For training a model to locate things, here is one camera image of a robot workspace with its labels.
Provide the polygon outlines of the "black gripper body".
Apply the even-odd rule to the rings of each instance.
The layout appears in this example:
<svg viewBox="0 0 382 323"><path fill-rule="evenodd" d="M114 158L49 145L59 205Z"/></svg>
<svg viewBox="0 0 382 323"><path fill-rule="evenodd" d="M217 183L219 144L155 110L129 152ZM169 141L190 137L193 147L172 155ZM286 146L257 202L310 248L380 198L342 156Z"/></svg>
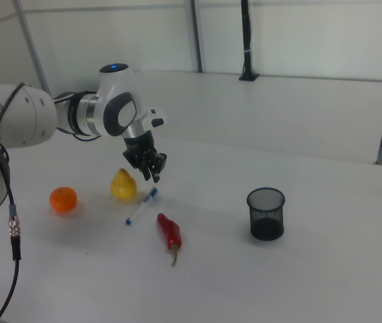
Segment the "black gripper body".
<svg viewBox="0 0 382 323"><path fill-rule="evenodd" d="M123 156L134 169L141 172L143 162L146 162L150 169L156 165L161 166L161 171L164 169L167 155L156 150L151 131L135 138L124 138L124 142L126 150L123 152Z"/></svg>

